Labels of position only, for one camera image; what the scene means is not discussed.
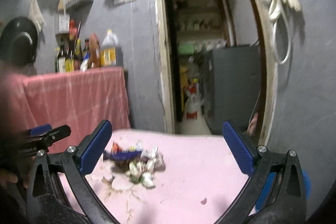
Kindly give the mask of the left hand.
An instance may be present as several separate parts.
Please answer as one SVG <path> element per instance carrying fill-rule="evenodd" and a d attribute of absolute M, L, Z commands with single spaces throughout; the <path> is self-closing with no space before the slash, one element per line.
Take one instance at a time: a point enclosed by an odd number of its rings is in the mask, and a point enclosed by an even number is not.
<path fill-rule="evenodd" d="M 24 188 L 28 188 L 29 186 L 29 176 L 20 174 L 19 175 L 22 179 L 22 184 Z M 17 183 L 18 182 L 18 176 L 14 173 L 11 173 L 7 170 L 1 170 L 0 172 L 0 183 L 2 188 L 7 188 L 8 183 Z"/>

